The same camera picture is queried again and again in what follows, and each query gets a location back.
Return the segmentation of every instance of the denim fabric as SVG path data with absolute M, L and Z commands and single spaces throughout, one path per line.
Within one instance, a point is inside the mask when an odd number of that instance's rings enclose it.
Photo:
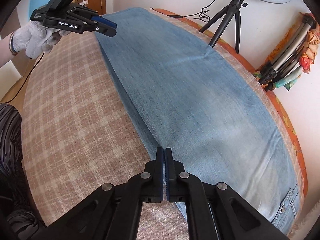
M 117 35 L 96 36 L 150 157 L 158 145 L 171 147 L 187 172 L 206 183 L 226 182 L 288 233 L 290 210 L 300 208 L 296 174 L 255 92 L 209 45 L 147 10 L 105 17 L 118 24 Z

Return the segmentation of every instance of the black tripod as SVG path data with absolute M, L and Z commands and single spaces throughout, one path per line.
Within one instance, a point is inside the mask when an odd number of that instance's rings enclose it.
M 214 24 L 216 21 L 218 21 L 223 15 L 225 17 L 223 18 L 222 22 L 220 23 L 217 31 L 215 32 L 214 36 L 212 37 L 211 41 L 209 42 L 209 45 L 211 47 L 214 47 L 219 40 L 220 36 L 228 26 L 229 22 L 233 18 L 234 15 L 236 15 L 236 52 L 239 54 L 239 47 L 240 47 L 240 28 L 241 28 L 241 16 L 240 16 L 240 8 L 241 6 L 246 7 L 248 4 L 244 3 L 242 4 L 244 0 L 232 0 L 231 3 L 225 8 L 223 8 L 220 12 L 218 12 L 209 22 L 206 23 L 205 26 L 203 26 L 199 32 L 203 33 L 206 29 L 208 29 L 212 24 Z

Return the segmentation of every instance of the bracelet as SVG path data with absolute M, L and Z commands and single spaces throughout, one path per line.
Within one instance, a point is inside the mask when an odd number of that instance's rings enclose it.
M 15 51 L 14 49 L 13 49 L 13 35 L 14 35 L 14 32 L 13 33 L 11 33 L 11 36 L 10 36 L 10 40 L 9 40 L 9 50 L 10 50 L 10 52 L 12 53 L 12 55 L 17 55 L 19 52 L 18 51 Z

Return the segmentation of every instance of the white work glove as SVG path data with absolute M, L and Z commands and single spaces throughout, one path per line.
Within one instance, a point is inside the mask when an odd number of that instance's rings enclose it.
M 62 36 L 69 31 L 44 27 L 41 22 L 29 21 L 27 25 L 16 30 L 12 37 L 12 48 L 18 52 L 26 49 L 26 55 L 37 58 L 42 52 L 49 53 Z

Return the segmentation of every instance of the cable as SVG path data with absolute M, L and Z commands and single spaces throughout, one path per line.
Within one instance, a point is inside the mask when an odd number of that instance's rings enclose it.
M 24 83 L 22 84 L 22 86 L 20 87 L 19 91 L 16 93 L 16 95 L 11 99 L 9 100 L 8 102 L 4 102 L 5 104 L 8 104 L 10 103 L 12 100 L 14 100 L 17 95 L 19 94 L 19 92 L 21 91 L 21 89 L 23 88 L 24 84 L 26 83 L 26 81 L 28 80 L 28 77 L 30 76 L 31 72 L 35 69 L 35 67 L 38 65 L 38 63 L 40 62 L 40 60 L 42 59 L 42 57 L 44 56 L 44 53 L 42 54 L 41 58 L 38 60 L 38 62 L 33 66 L 33 68 L 31 69 L 31 71 L 29 72 L 27 78 L 25 79 Z
M 208 11 L 210 11 L 210 10 L 204 11 L 204 9 L 208 8 L 209 6 L 211 6 L 215 1 L 216 1 L 216 0 L 213 0 L 208 6 L 203 7 L 203 8 L 201 9 L 201 12 L 195 14 L 195 15 L 199 14 L 199 17 L 196 17 L 196 18 L 194 18 L 194 19 L 196 19 L 196 20 L 201 20 L 201 21 L 206 22 L 206 23 L 207 23 L 208 21 L 210 21 L 210 20 L 211 20 L 210 16 L 208 16 L 208 15 L 206 14 L 206 13 L 207 13 Z
M 5 197 L 5 196 L 0 196 L 0 199 L 9 200 L 9 201 L 13 202 L 12 198 Z
M 208 11 L 210 11 L 210 10 L 204 11 L 204 9 L 208 8 L 208 7 L 209 7 L 210 5 L 212 5 L 215 1 L 216 1 L 216 0 L 213 0 L 208 6 L 203 7 L 203 8 L 201 9 L 201 12 L 198 12 L 198 13 L 195 13 L 195 14 L 190 14 L 190 15 L 185 15 L 185 16 L 176 15 L 176 14 L 168 14 L 168 16 L 171 17 L 171 18 L 179 18 L 179 19 L 182 19 L 182 18 L 184 18 L 184 17 L 190 17 L 190 16 L 195 16 L 195 15 L 198 15 L 198 14 L 199 14 L 199 17 L 196 17 L 196 18 L 194 18 L 194 19 L 196 19 L 196 20 L 201 20 L 201 21 L 207 23 L 208 21 L 211 20 L 210 16 L 208 16 L 208 15 L 206 14 L 206 13 L 207 13 Z

